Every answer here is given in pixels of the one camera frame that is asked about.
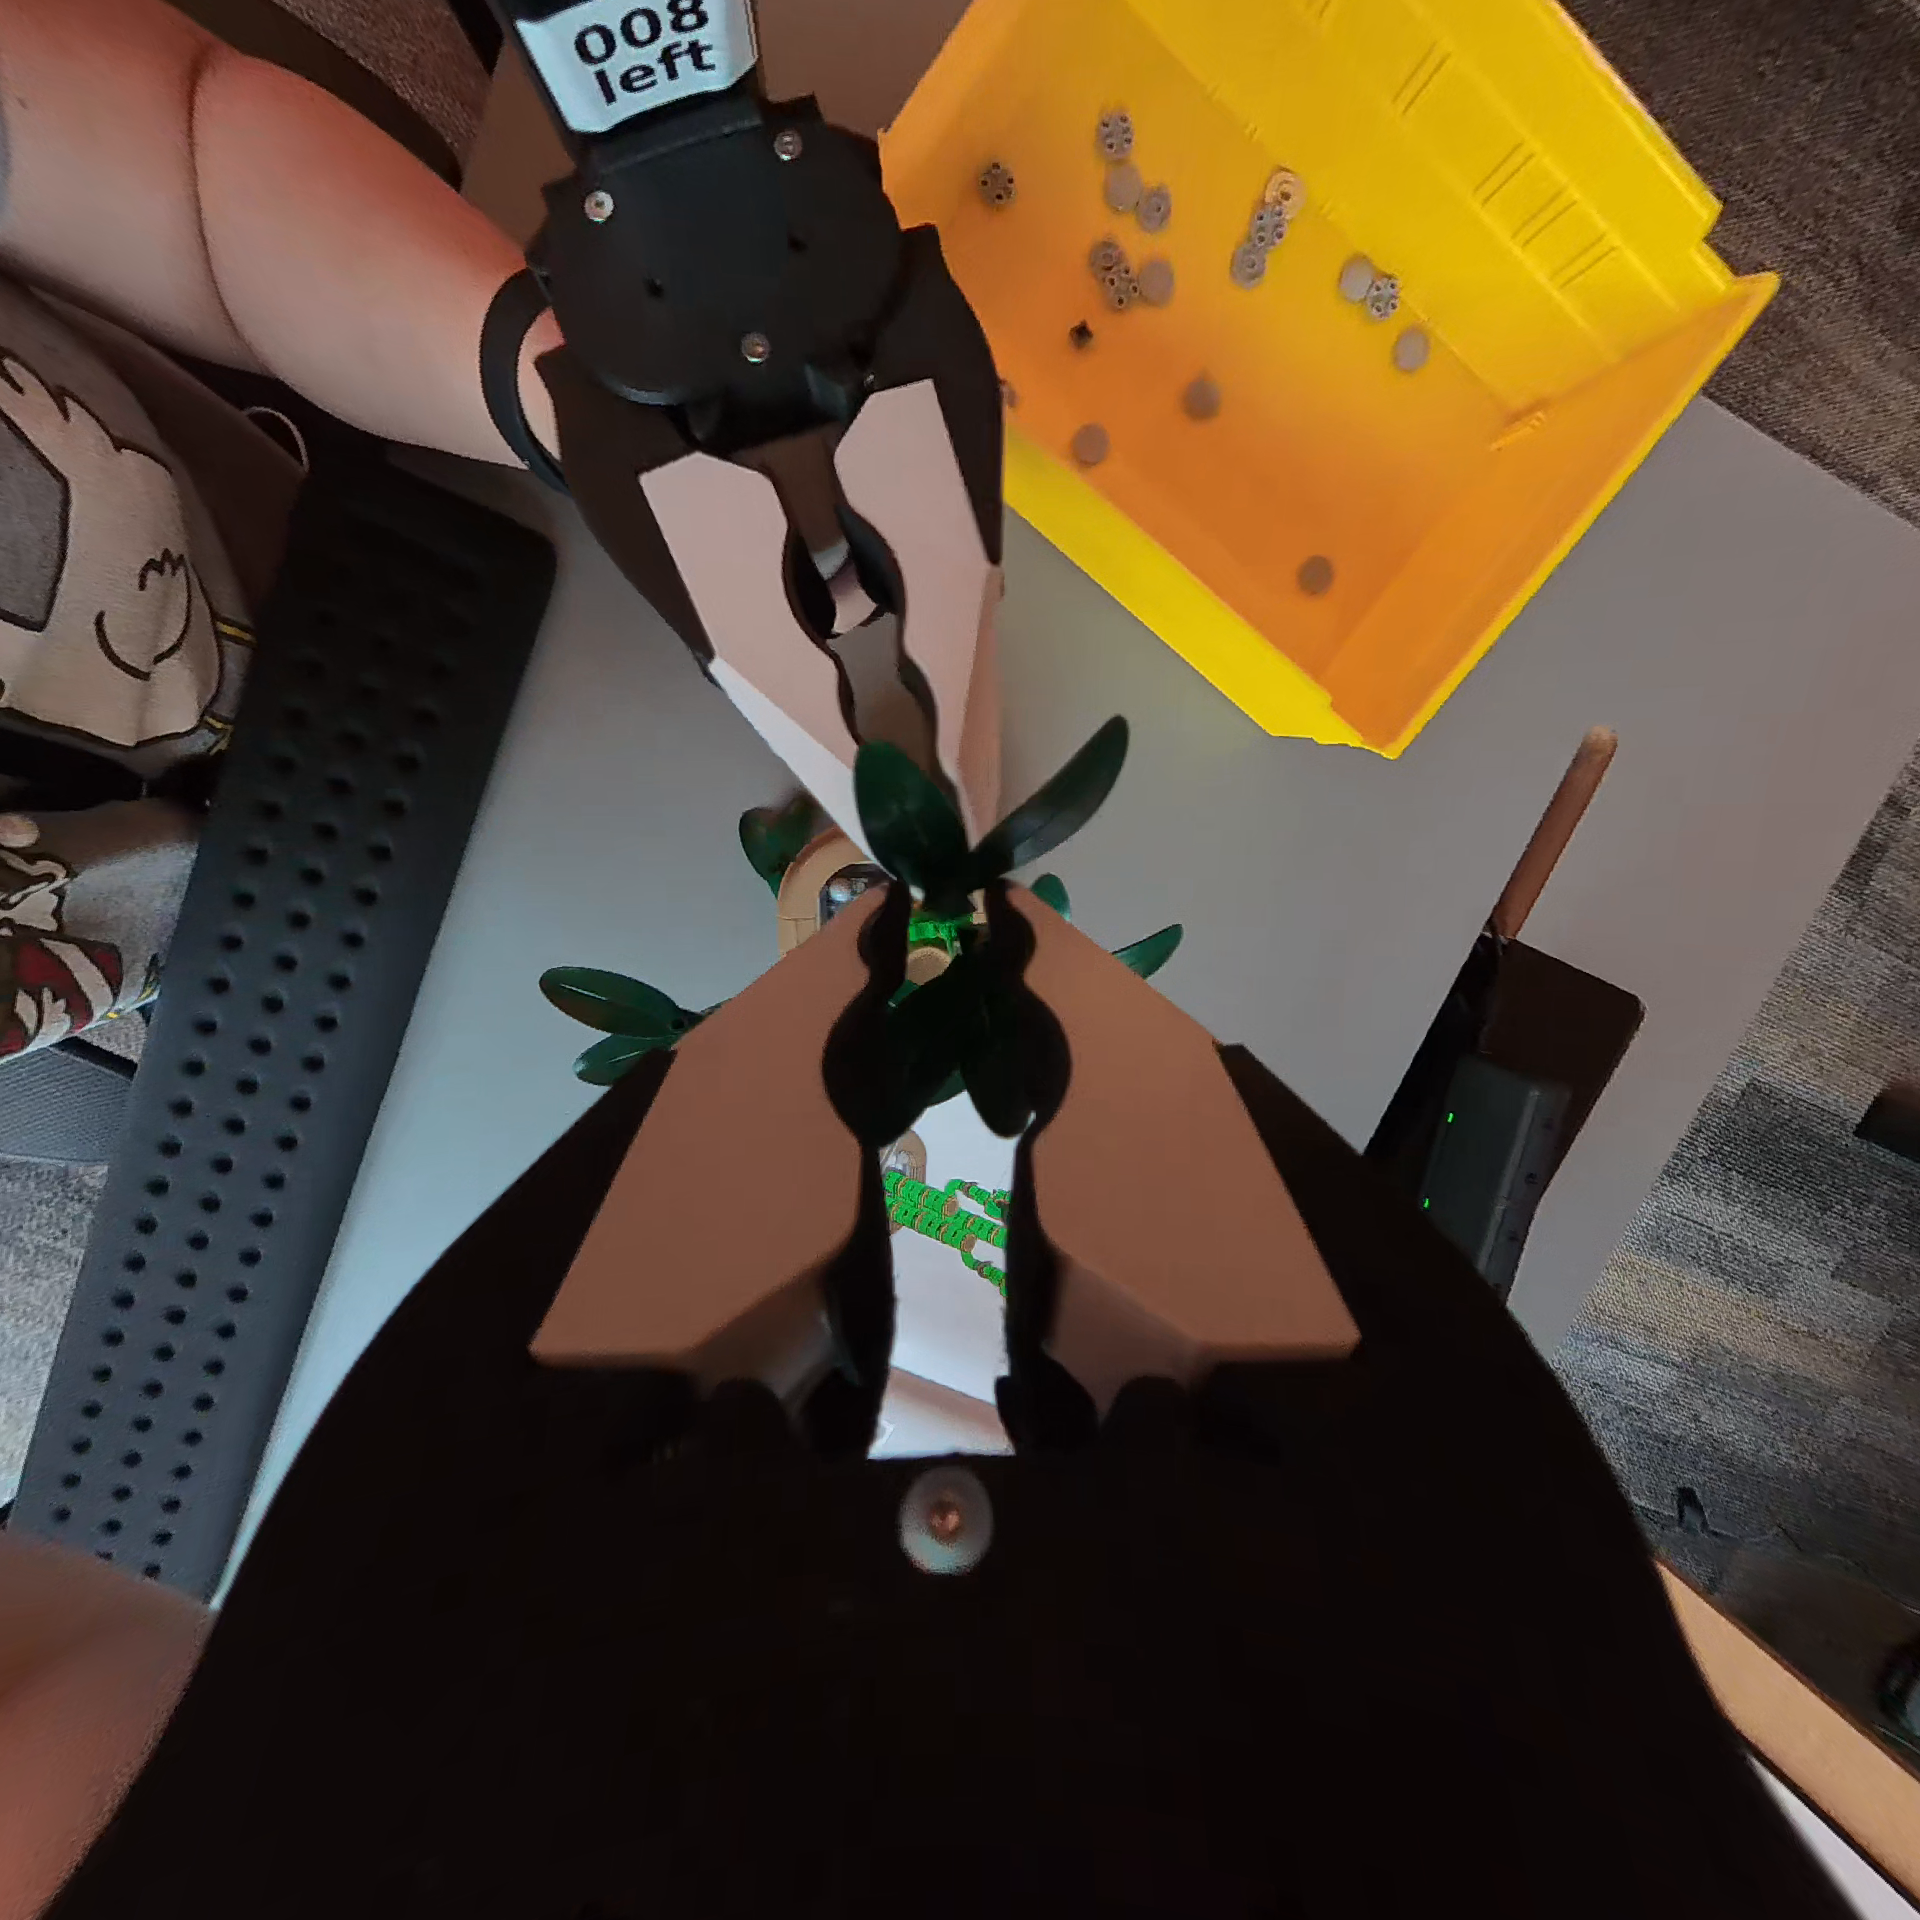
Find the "wooden poster board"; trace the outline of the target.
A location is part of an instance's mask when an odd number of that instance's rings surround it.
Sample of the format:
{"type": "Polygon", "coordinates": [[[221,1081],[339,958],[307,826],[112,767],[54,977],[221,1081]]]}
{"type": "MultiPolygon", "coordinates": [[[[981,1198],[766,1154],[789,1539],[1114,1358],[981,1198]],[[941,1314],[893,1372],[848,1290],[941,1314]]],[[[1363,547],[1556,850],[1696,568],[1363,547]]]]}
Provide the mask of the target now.
{"type": "Polygon", "coordinates": [[[1918,1848],[1918,1768],[1681,1575],[1657,1563],[1724,1718],[1817,1812],[1891,1862],[1918,1848]]]}

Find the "lego instruction booklet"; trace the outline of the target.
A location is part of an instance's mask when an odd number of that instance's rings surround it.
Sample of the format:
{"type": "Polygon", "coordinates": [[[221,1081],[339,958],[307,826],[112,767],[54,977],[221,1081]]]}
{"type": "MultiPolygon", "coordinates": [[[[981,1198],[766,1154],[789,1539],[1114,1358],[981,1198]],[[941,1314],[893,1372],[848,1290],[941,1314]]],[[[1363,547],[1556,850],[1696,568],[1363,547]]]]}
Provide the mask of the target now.
{"type": "Polygon", "coordinates": [[[894,1334],[872,1456],[1008,1453],[1002,1285],[1015,1143],[961,1095],[886,1155],[894,1334]]]}

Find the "black perforated pad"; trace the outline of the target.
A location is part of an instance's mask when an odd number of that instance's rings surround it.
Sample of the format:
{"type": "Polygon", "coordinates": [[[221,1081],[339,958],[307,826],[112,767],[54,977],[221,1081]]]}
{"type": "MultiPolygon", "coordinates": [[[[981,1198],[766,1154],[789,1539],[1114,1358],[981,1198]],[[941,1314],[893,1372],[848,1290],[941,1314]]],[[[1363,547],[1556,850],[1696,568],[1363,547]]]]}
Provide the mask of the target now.
{"type": "Polygon", "coordinates": [[[555,570],[399,449],[313,468],[12,1533],[221,1586],[555,570]]]}

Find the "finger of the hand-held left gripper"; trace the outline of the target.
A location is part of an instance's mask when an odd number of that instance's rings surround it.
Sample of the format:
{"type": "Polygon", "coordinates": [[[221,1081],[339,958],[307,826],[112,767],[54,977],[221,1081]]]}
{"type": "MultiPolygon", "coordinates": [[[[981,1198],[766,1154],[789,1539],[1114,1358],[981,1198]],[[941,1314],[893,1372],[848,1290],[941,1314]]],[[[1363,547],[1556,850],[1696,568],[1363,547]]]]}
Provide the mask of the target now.
{"type": "Polygon", "coordinates": [[[893,561],[902,610],[902,666],[924,681],[935,770],[948,780],[970,835],[1000,802],[995,610],[1002,568],[973,516],[948,418],[932,381],[872,396],[823,432],[835,473],[835,510],[869,530],[893,561]]]}
{"type": "Polygon", "coordinates": [[[710,675],[829,819],[869,850],[855,808],[853,689],[786,588],[789,527],[773,484],[754,468],[686,454],[647,470],[640,494],[712,645],[710,675]]]}

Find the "green lego bamboo plant model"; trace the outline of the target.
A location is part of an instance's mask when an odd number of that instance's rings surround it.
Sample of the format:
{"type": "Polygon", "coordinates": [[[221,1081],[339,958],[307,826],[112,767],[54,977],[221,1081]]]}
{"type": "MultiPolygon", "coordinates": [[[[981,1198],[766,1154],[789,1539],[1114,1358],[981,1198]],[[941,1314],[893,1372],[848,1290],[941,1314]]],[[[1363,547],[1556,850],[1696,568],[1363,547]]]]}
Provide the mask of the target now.
{"type": "MultiPolygon", "coordinates": [[[[749,868],[773,893],[780,952],[798,950],[855,897],[890,883],[890,871],[866,859],[848,831],[829,826],[829,813],[803,790],[784,802],[749,805],[739,815],[739,845],[749,868]]],[[[893,998],[904,1003],[932,979],[941,979],[983,937],[983,902],[973,902],[964,917],[914,903],[904,934],[904,972],[893,998]]],[[[683,1007],[647,979],[602,967],[549,967],[539,977],[539,994],[555,1011],[596,1036],[571,1066],[583,1084],[602,1091],[626,1077],[644,1058],[677,1049],[722,1011],[722,1003],[683,1007]]]]}

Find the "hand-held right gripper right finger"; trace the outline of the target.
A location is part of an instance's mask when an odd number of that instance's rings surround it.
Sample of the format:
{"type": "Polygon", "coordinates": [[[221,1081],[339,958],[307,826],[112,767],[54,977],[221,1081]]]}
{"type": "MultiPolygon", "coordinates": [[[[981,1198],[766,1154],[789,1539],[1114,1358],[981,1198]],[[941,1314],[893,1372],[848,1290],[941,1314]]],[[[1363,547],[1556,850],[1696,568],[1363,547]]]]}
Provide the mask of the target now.
{"type": "Polygon", "coordinates": [[[1215,1038],[1023,886],[983,961],[983,1112],[1019,1119],[995,1406],[1092,1442],[1138,1382],[1328,1366],[1363,1331],[1215,1038]]]}

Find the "person's printed shirt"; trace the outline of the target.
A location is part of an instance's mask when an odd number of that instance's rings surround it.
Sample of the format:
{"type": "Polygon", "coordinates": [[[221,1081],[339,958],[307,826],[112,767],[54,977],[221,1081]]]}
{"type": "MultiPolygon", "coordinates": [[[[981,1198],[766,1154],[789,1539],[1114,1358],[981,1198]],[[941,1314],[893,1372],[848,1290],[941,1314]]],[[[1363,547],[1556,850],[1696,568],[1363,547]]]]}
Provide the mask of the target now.
{"type": "Polygon", "coordinates": [[[157,998],[305,457],[4,276],[4,1061],[157,998]]]}

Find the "person's right forearm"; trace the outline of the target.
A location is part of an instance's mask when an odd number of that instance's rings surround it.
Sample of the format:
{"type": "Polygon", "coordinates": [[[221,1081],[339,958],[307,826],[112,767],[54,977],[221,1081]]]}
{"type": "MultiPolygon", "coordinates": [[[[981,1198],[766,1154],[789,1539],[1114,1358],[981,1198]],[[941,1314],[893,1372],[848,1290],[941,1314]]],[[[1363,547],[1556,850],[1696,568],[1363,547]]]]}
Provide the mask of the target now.
{"type": "Polygon", "coordinates": [[[146,1763],[213,1610],[4,1532],[4,1918],[38,1918],[146,1763]]]}

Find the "black box with green light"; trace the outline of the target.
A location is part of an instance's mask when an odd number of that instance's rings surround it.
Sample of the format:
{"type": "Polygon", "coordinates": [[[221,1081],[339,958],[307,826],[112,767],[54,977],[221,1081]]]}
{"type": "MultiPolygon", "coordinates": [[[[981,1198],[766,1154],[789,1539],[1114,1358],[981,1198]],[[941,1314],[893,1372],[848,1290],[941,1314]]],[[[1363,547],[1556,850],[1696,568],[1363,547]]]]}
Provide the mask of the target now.
{"type": "Polygon", "coordinates": [[[1564,1155],[1572,1088],[1465,1054],[1448,1084],[1421,1176],[1421,1212],[1505,1302],[1548,1177],[1564,1155]]]}

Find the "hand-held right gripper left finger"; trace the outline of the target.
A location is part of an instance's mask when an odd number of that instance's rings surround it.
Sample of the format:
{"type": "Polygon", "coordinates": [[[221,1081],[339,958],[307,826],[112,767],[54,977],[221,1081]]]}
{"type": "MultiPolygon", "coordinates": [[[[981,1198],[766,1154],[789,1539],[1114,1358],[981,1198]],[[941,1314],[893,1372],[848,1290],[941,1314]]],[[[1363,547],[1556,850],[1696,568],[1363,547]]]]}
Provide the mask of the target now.
{"type": "Polygon", "coordinates": [[[866,1105],[911,893],[886,886],[669,1054],[528,1355],[766,1384],[819,1453],[869,1453],[897,1298],[866,1105]]]}

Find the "yellow plastic parts bin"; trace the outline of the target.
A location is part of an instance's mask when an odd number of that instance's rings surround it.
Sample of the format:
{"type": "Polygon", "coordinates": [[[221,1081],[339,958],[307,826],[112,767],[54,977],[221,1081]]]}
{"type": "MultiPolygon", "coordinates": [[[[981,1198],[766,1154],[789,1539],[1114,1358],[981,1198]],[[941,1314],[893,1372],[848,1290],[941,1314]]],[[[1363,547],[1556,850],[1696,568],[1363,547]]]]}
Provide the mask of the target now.
{"type": "Polygon", "coordinates": [[[1028,106],[1101,102],[1213,110],[1320,175],[1438,325],[1458,436],[1353,616],[1288,597],[1244,620],[1124,547],[1008,396],[1007,504],[1264,731],[1398,756],[1781,280],[1714,254],[1717,199],[1562,4],[970,4],[881,135],[894,208],[937,226],[964,295],[981,166],[1028,106]]]}

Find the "person's left forearm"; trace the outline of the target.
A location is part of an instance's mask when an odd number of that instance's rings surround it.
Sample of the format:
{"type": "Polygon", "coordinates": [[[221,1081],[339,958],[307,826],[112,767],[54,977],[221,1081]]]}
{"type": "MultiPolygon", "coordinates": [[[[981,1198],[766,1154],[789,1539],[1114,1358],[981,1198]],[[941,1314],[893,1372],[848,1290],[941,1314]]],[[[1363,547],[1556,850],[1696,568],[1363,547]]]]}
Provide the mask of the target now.
{"type": "Polygon", "coordinates": [[[524,247],[170,4],[4,4],[4,274],[387,442],[524,468],[480,345],[524,247]]]}

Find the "black wristband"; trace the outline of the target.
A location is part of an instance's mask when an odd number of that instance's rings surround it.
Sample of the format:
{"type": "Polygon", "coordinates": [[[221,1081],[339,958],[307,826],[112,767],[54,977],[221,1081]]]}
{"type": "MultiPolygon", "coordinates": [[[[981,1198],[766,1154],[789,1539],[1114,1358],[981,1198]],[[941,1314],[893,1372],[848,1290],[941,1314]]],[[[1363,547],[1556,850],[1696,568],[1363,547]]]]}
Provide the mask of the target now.
{"type": "Polygon", "coordinates": [[[478,339],[478,374],[487,414],[501,442],[549,490],[571,496],[558,457],[539,442],[520,398],[520,362],[539,317],[549,314],[549,295],[534,269],[506,276],[487,303],[478,339]]]}

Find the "green lego leaf sprig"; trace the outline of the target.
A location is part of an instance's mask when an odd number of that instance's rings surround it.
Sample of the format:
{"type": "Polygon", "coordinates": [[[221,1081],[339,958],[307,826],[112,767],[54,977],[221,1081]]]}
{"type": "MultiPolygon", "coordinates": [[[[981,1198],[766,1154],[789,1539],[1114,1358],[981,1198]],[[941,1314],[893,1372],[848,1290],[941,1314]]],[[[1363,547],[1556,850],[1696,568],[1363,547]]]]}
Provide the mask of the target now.
{"type": "Polygon", "coordinates": [[[1112,798],[1127,755],[1130,724],[1114,716],[1060,770],[970,842],[956,802],[909,755],[866,745],[855,755],[855,813],[875,863],[918,890],[929,911],[956,914],[978,890],[1077,835],[1112,798]]]}

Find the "group of grey round pieces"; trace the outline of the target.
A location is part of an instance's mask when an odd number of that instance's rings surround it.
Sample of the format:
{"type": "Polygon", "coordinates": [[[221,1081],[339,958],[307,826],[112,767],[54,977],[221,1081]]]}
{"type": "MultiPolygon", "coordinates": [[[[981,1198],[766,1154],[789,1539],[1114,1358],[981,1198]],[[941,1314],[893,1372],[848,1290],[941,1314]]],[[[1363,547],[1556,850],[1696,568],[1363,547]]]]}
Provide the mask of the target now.
{"type": "Polygon", "coordinates": [[[1460,377],[1395,254],[1213,110],[1028,106],[1015,131],[953,223],[1014,429],[1124,547],[1244,620],[1288,597],[1353,616],[1458,436],[1460,377]]]}

